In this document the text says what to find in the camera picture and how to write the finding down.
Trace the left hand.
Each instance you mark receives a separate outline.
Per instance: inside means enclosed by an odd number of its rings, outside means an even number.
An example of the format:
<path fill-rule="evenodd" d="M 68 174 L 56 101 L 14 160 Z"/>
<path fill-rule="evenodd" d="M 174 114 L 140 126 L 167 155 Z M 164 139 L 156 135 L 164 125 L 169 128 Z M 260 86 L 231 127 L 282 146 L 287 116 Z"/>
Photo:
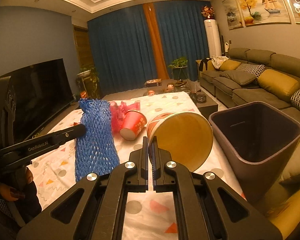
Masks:
<path fill-rule="evenodd" d="M 33 182 L 33 174 L 26 168 L 25 178 L 28 184 Z M 0 195 L 8 202 L 14 202 L 25 198 L 25 193 L 3 183 L 0 183 Z"/>

